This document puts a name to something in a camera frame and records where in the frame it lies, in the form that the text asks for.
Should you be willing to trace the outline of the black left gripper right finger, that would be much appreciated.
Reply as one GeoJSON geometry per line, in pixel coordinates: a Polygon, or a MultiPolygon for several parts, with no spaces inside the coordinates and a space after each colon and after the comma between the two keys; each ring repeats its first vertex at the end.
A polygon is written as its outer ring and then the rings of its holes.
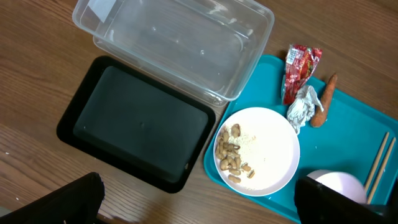
{"type": "Polygon", "coordinates": [[[296,181],[294,204],[303,224],[397,223],[397,202],[363,205],[309,177],[296,181]]]}

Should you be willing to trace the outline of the small pink plate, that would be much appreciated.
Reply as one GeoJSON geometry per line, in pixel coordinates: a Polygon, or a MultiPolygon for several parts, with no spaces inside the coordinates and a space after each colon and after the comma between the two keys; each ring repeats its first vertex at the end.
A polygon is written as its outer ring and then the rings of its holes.
{"type": "Polygon", "coordinates": [[[364,185],[349,173],[315,170],[307,176],[357,203],[367,202],[364,185]]]}

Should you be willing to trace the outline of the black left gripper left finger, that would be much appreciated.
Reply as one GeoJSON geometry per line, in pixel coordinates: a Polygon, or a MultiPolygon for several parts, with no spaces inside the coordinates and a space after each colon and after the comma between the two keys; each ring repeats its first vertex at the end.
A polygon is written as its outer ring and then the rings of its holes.
{"type": "Polygon", "coordinates": [[[1,217],[1,224],[78,223],[96,221],[104,199],[104,183],[96,172],[1,217]]]}

